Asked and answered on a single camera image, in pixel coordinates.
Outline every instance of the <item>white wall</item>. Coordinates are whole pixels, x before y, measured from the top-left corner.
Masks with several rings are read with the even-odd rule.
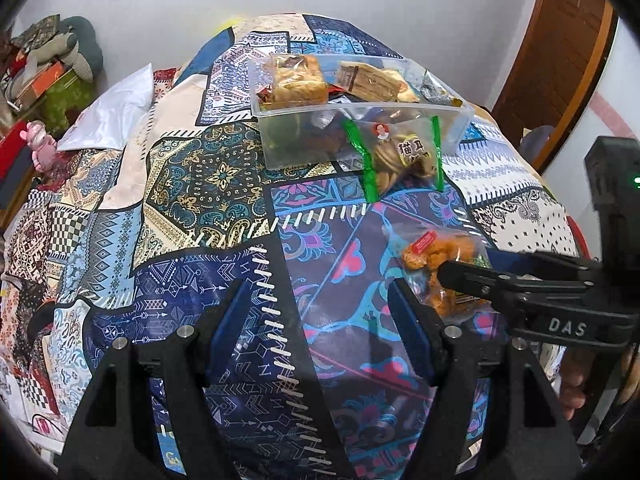
[[[640,47],[625,23],[620,20],[596,92],[615,110],[617,116],[638,136],[640,132]],[[598,136],[621,135],[626,128],[620,119],[601,119],[600,107],[584,111],[574,130],[544,173],[551,192],[564,204],[584,234],[592,256],[601,256],[598,216],[591,207],[591,195],[584,170],[584,156]]]
[[[25,27],[56,12],[88,18],[111,85],[149,61],[156,69],[180,65],[231,17],[324,14],[350,21],[484,105],[504,72],[503,62],[514,57],[513,42],[519,46],[514,38],[522,29],[525,1],[28,0],[18,16]]]
[[[527,32],[527,27],[529,27],[529,20],[531,19],[531,13],[533,12],[535,4],[536,0],[524,0],[524,3],[522,4],[520,17],[518,18],[511,43],[507,47],[504,59],[502,60],[502,64],[500,65],[500,69],[498,70],[495,78],[494,85],[487,98],[486,107],[489,108],[489,110],[494,108],[498,97],[500,97],[500,92],[502,92],[502,87],[507,82],[507,78],[511,73],[511,67],[513,67],[513,63],[516,61],[516,57],[520,51],[520,46],[522,45],[522,40],[524,40],[524,35]]]

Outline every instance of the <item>red label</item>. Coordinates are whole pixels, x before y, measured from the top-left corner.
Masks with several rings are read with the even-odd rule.
[[[414,252],[414,254],[419,254],[431,244],[433,244],[437,237],[438,235],[436,234],[436,231],[428,231],[420,238],[418,238],[413,244],[411,244],[411,250]]]

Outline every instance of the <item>metal screw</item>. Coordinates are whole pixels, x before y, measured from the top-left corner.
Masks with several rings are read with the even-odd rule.
[[[444,329],[444,335],[452,339],[458,339],[462,335],[462,330],[459,326],[449,325]]]
[[[116,339],[113,340],[113,343],[111,343],[111,346],[113,346],[116,350],[122,350],[128,343],[129,341],[127,341],[126,337],[117,337]]]
[[[524,350],[527,348],[527,342],[524,341],[521,337],[514,337],[511,339],[511,346],[513,346],[516,350]]]
[[[195,331],[196,329],[194,329],[194,327],[191,325],[182,325],[178,327],[178,330],[176,330],[175,332],[178,336],[187,338],[191,336]]]

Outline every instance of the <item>pillow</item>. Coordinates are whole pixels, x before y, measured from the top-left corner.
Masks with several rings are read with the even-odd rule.
[[[84,110],[58,142],[59,152],[123,150],[154,97],[151,63],[109,88]]]

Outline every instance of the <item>bed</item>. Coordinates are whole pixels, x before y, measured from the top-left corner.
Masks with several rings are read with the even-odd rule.
[[[68,178],[32,190],[7,229],[0,394],[40,446],[60,451],[114,339],[166,338],[244,278],[250,312],[205,390],[241,475],[398,478],[433,389],[386,305],[401,270],[383,227],[427,222],[488,247],[577,253],[564,208],[487,114],[444,156],[444,192],[407,179],[367,205],[355,162],[268,170],[246,62],[275,52],[401,57],[322,16],[239,23],[180,70],[155,72],[154,104],[126,148],[75,154]],[[489,311],[465,323],[502,331]],[[164,463],[183,473],[162,381],[150,387]],[[487,395],[479,381],[467,456]]]

